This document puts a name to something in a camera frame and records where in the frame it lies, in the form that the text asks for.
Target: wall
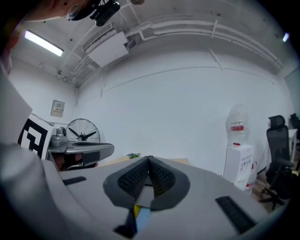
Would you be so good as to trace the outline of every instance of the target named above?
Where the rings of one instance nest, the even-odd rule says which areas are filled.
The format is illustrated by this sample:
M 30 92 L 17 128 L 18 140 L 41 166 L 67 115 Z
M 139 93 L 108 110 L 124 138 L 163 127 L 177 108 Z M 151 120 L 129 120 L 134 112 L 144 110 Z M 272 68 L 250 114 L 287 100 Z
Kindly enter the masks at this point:
M 226 118 L 241 103 L 250 116 L 255 161 L 263 168 L 268 117 L 281 114 L 287 119 L 292 109 L 284 81 L 272 71 L 254 53 L 228 42 L 161 37 L 85 82 L 73 118 L 91 120 L 115 146 L 104 161 L 139 152 L 188 158 L 191 165 L 223 174 Z
M 20 61 L 12 60 L 13 68 L 9 79 L 17 91 L 32 108 L 32 112 L 55 125 L 68 124 L 76 105 L 73 86 L 58 82 L 54 76 Z M 63 117 L 51 116 L 53 100 L 65 103 Z
M 300 115 L 300 68 L 297 68 L 295 71 L 289 74 L 285 78 L 285 81 L 291 95 L 295 113 Z

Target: desk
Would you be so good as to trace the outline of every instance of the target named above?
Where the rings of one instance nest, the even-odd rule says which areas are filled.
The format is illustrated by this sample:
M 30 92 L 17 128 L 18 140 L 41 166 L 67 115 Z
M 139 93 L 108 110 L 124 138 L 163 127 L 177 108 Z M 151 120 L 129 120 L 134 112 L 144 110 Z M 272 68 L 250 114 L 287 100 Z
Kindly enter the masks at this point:
M 297 129 L 289 129 L 289 147 L 290 147 L 290 154 L 292 151 L 291 162 L 294 162 L 295 152 L 296 152 L 296 142 L 297 142 Z

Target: floor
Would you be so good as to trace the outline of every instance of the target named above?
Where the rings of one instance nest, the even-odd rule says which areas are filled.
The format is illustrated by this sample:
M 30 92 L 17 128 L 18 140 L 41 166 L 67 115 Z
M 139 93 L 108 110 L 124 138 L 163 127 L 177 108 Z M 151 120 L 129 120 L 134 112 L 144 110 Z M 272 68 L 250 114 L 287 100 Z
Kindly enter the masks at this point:
M 295 160 L 294 160 L 294 169 L 296 168 L 298 161 L 300 160 L 300 151 L 296 151 L 296 155 L 295 155 Z M 260 199 L 265 199 L 265 198 L 269 198 L 270 195 L 262 194 L 262 190 L 267 186 L 269 187 L 269 184 L 267 183 L 266 180 L 266 172 L 262 172 L 261 174 L 259 174 L 257 176 L 257 179 L 255 181 L 255 185 L 253 187 L 252 190 L 252 197 L 254 199 L 256 199 L 257 201 L 259 201 Z M 261 205 L 264 206 L 264 208 L 268 211 L 271 212 L 272 211 L 272 203 L 271 202 L 266 202 L 266 203 L 261 203 Z

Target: ceiling light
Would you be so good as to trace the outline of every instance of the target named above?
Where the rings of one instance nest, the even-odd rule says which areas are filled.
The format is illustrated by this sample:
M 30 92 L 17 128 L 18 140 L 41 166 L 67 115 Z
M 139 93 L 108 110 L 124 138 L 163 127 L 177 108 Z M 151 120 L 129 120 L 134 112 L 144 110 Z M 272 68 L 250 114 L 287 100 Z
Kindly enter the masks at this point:
M 57 56 L 61 56 L 63 53 L 62 49 L 54 46 L 53 44 L 49 43 L 48 41 L 42 39 L 41 37 L 33 34 L 32 32 L 30 32 L 28 30 L 25 32 L 25 38 L 42 46 L 43 48 L 51 51 L 52 53 L 56 54 Z
M 288 33 L 286 33 L 282 40 L 283 40 L 284 42 L 286 42 L 287 39 L 289 38 L 289 36 L 290 36 L 290 35 L 289 35 Z

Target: ceiling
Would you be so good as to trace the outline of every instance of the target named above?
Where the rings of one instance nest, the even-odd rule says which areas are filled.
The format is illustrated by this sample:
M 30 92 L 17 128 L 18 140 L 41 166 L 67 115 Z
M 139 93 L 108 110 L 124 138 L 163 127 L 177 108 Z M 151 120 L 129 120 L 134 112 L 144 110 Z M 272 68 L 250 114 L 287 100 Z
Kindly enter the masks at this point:
M 197 31 L 210 36 L 216 25 L 216 33 L 218 30 L 220 38 L 226 39 L 230 33 L 229 39 L 236 42 L 232 39 L 242 37 L 244 40 L 241 43 L 245 47 L 249 44 L 255 45 L 251 47 L 252 50 L 266 55 L 278 69 L 282 68 L 291 52 L 290 44 L 282 41 L 284 32 L 277 22 L 251 0 L 145 0 L 142 5 L 133 5 L 129 0 L 118 2 L 121 10 L 109 22 L 117 31 L 124 31 L 129 40 L 132 37 L 139 38 L 139 44 L 143 41 L 137 32 L 143 26 L 146 34 L 149 30 L 147 28 L 152 28 L 152 23 L 168 22 L 157 25 L 150 34 L 157 37 L 163 35 L 162 33 Z M 220 26 L 229 27 L 230 30 L 219 28 Z M 69 22 L 60 18 L 44 22 L 25 22 L 23 27 L 57 45 L 64 53 L 58 57 L 20 37 L 12 51 L 13 57 L 42 68 L 59 80 L 75 86 L 80 86 L 99 67 L 91 61 L 80 67 L 87 59 L 82 45 L 100 30 L 91 19 Z

